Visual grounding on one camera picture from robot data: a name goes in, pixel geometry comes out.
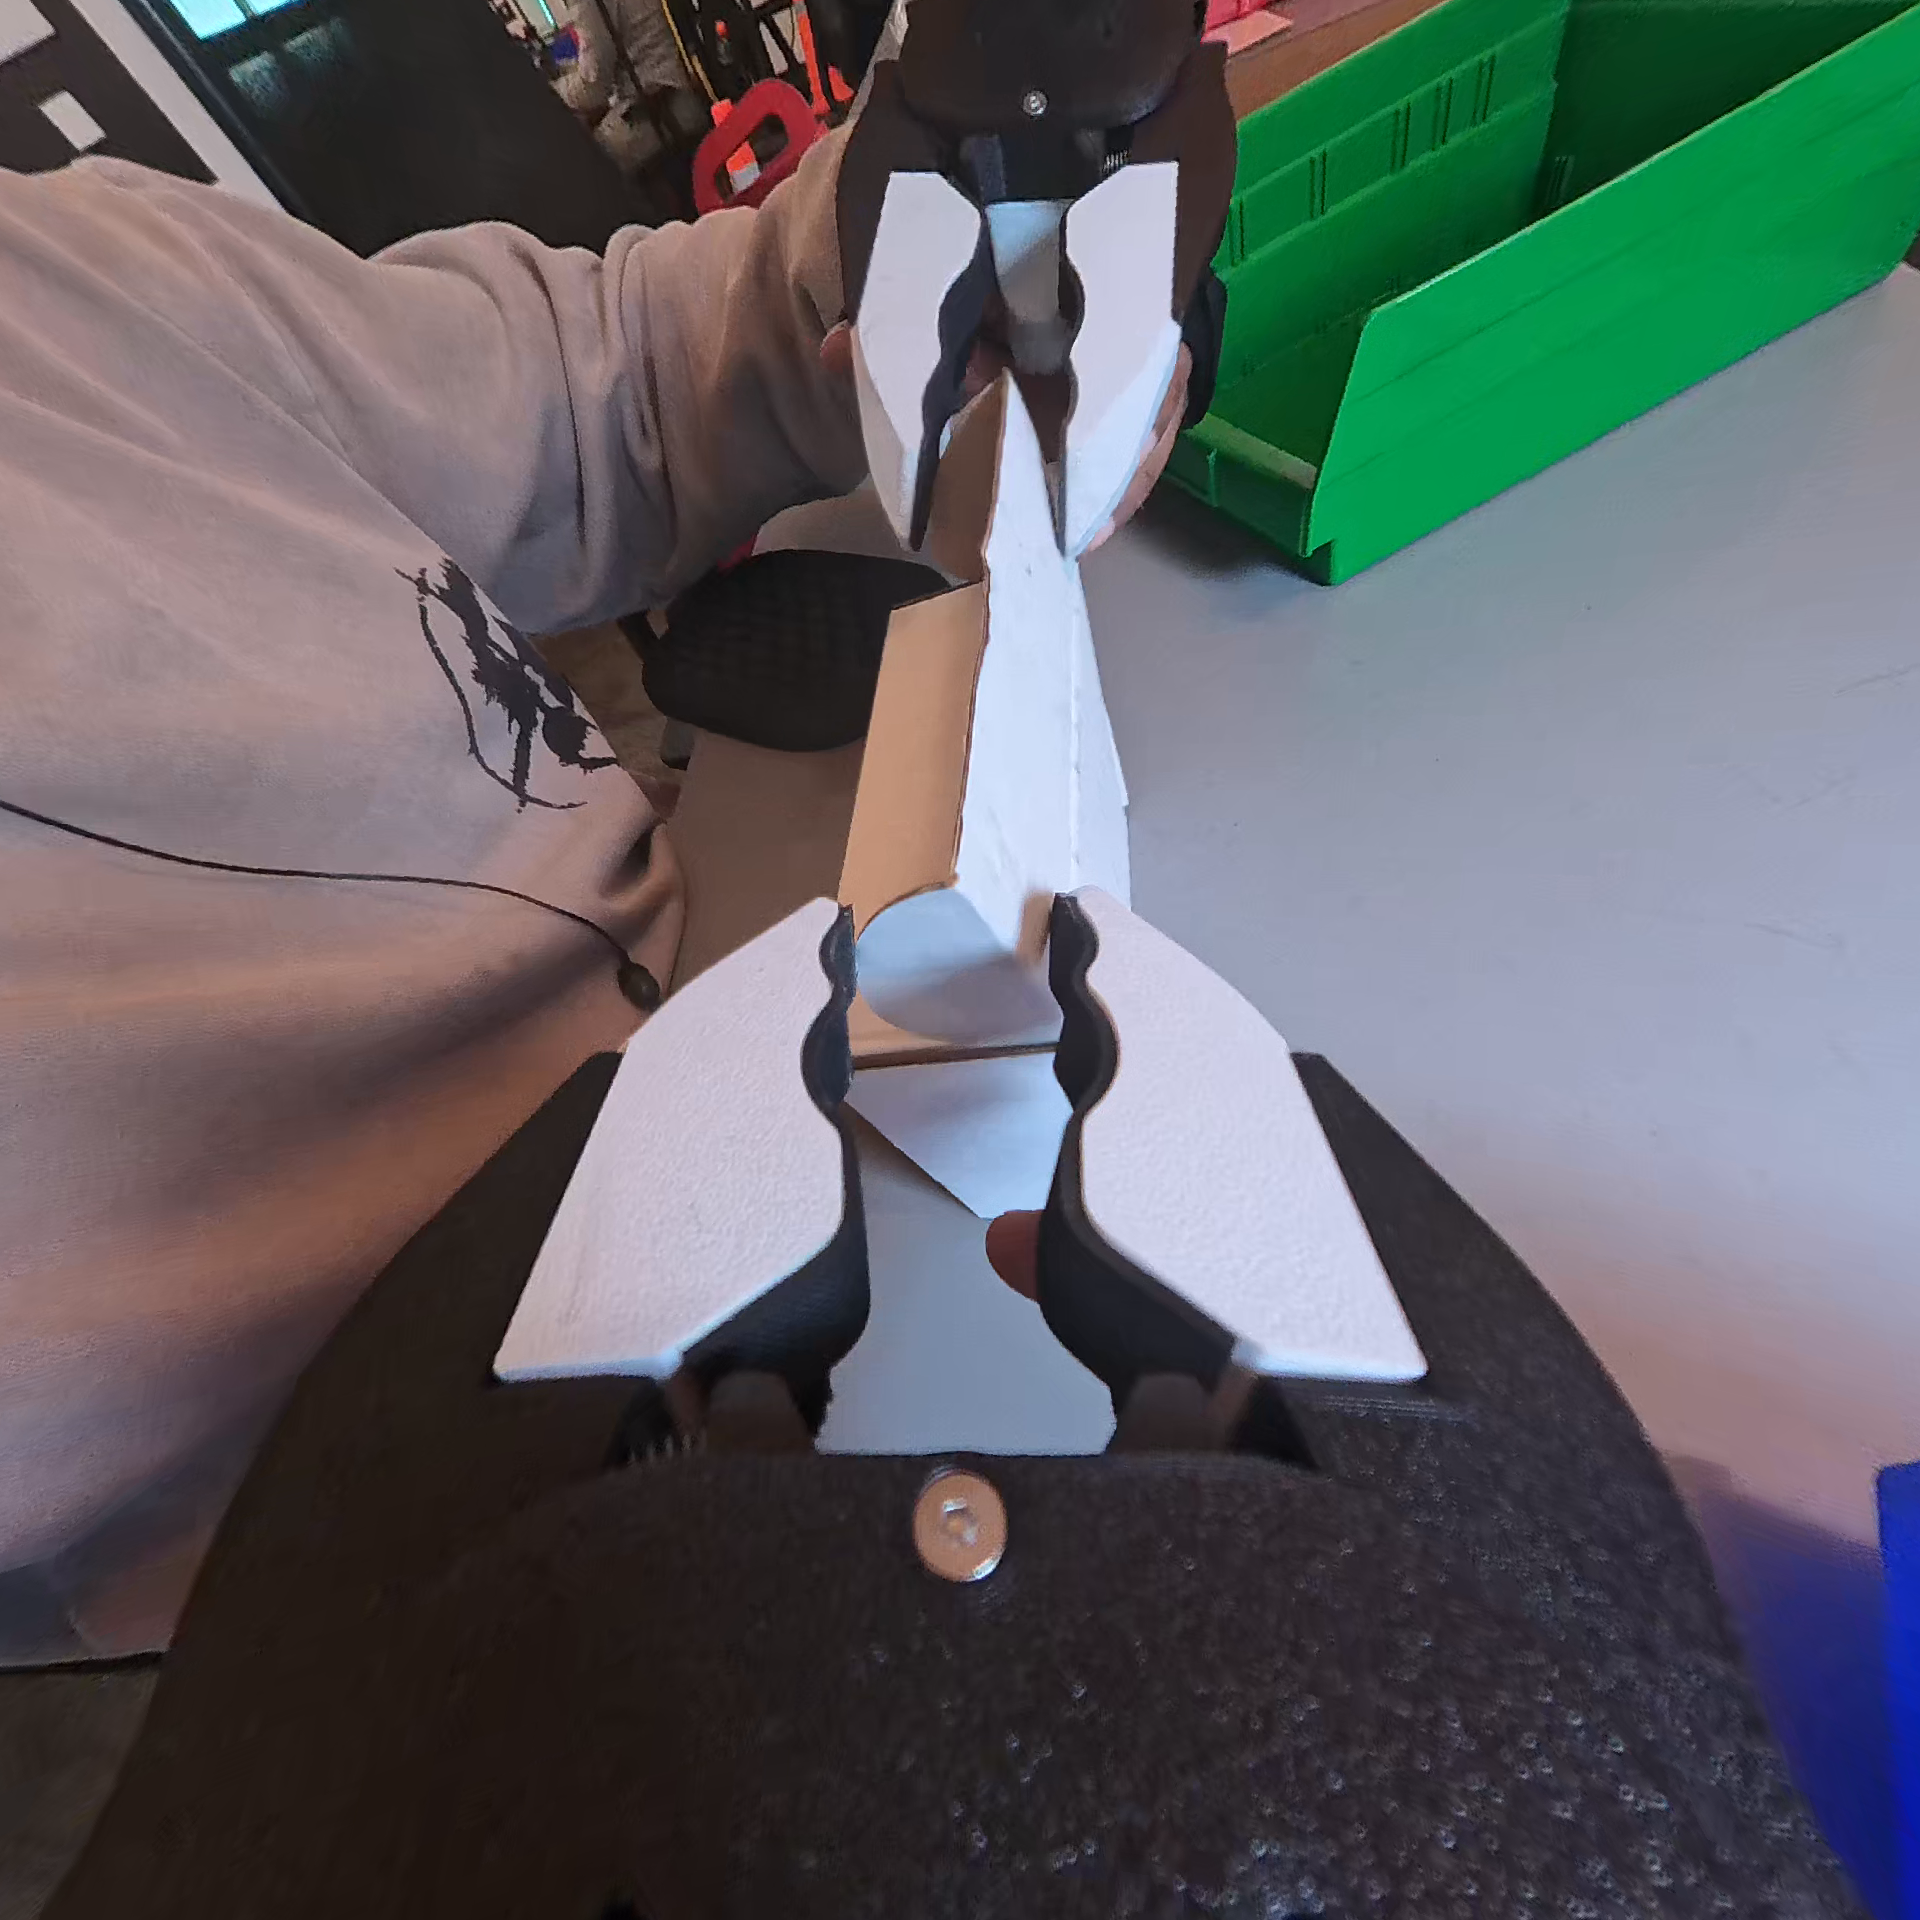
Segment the green plastic bin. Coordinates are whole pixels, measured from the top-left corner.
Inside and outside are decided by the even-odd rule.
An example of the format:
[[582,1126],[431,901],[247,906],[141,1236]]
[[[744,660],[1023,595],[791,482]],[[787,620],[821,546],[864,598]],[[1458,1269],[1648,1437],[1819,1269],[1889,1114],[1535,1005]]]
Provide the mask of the green plastic bin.
[[1341,584],[1888,277],[1914,4],[1361,4],[1229,60],[1171,486]]

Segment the person's left forearm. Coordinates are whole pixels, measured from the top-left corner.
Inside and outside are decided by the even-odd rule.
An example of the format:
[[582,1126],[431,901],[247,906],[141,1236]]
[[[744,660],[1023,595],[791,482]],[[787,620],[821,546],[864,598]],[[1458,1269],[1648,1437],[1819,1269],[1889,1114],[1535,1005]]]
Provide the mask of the person's left forearm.
[[835,184],[815,141],[755,207],[593,256],[504,224],[365,266],[351,466],[525,632],[656,608],[866,475]]

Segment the blue plastic bin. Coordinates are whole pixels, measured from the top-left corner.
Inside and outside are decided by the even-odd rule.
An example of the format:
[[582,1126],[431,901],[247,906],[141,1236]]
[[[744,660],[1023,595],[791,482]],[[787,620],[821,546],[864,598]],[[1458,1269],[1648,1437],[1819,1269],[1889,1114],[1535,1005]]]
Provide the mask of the blue plastic bin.
[[1918,1463],[1877,1474],[1882,1663],[1898,1916],[1918,1916]]

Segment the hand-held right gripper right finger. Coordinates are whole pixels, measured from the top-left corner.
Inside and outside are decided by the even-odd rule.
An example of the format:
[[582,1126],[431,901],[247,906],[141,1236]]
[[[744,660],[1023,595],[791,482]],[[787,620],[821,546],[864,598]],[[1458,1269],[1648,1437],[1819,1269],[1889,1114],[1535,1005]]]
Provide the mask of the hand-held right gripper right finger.
[[1427,1360],[1282,1032],[1115,896],[1058,893],[1066,1100],[1038,1250],[1047,1328],[1126,1402],[1182,1376],[1398,1397]]

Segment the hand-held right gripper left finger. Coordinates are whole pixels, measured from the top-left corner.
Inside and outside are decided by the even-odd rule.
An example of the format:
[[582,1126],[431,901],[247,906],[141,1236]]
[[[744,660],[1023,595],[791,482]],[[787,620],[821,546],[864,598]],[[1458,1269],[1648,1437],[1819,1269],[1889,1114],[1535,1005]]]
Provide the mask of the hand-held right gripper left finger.
[[618,1059],[496,1380],[832,1382],[873,1302],[846,1114],[854,983],[849,912],[813,899],[662,1000]]

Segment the large black white marker board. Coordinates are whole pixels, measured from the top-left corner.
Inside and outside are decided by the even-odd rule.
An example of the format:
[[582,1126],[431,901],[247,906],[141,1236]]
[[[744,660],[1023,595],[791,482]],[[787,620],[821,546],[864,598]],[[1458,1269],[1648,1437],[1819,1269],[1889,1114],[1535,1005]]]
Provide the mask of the large black white marker board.
[[227,78],[242,32],[273,11],[251,2],[3,2],[3,172],[46,175],[78,159],[125,159],[299,213]]

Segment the white cardboard box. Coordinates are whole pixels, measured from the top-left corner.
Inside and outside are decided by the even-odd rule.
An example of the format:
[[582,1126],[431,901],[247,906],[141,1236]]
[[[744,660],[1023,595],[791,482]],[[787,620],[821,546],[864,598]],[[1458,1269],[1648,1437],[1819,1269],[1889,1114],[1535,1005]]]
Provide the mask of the white cardboard box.
[[1081,566],[1054,541],[1010,376],[934,475],[929,544],[970,583],[894,612],[854,783],[853,1103],[979,1223],[1048,1198],[1066,1117],[1055,896],[1128,896],[1128,820]]

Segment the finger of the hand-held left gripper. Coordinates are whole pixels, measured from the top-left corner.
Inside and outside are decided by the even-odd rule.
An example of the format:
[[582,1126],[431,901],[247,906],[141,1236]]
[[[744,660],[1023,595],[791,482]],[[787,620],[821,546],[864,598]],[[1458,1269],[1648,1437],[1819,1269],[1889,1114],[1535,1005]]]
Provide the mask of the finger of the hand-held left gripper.
[[849,325],[861,443],[901,544],[928,533],[946,424],[993,288],[982,211],[942,173],[888,175]]
[[1179,364],[1171,312],[1179,167],[1126,162],[1055,219],[1069,404],[1058,462],[1058,541],[1079,560],[1115,518],[1160,435]]

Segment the person's torso in sweatshirt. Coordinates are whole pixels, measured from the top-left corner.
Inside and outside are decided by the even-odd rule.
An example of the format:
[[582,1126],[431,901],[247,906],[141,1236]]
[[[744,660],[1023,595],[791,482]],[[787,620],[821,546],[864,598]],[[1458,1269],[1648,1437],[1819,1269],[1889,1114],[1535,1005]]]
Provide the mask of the person's torso in sweatshirt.
[[681,942],[539,651],[605,620],[510,623],[337,437],[376,256],[3,179],[3,1663],[167,1646],[310,1354]]

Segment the person's left hand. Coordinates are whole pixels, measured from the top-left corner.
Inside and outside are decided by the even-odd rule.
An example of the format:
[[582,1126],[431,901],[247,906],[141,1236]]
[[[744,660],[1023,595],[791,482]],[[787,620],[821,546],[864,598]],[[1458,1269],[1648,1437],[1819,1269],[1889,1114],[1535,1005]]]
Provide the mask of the person's left hand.
[[[853,344],[854,341],[849,323],[840,320],[832,325],[829,332],[822,336],[821,344],[822,371],[832,376],[849,381],[854,360]],[[1000,373],[1014,373],[1025,410],[1038,427],[1040,442],[1048,446],[1054,438],[1058,438],[1066,397],[1065,374],[1021,373],[1006,343],[991,333],[984,333],[970,350],[970,359],[967,364],[965,392],[974,397],[987,390]],[[1105,541],[1110,541],[1118,535],[1118,531],[1141,511],[1141,507],[1159,485],[1168,466],[1170,453],[1183,429],[1190,374],[1193,352],[1185,343],[1182,343],[1151,432],[1141,442],[1136,466],[1126,479],[1126,486],[1118,495],[1110,517],[1105,517],[1105,520],[1094,531],[1091,540],[1083,548],[1085,554],[1091,554]]]

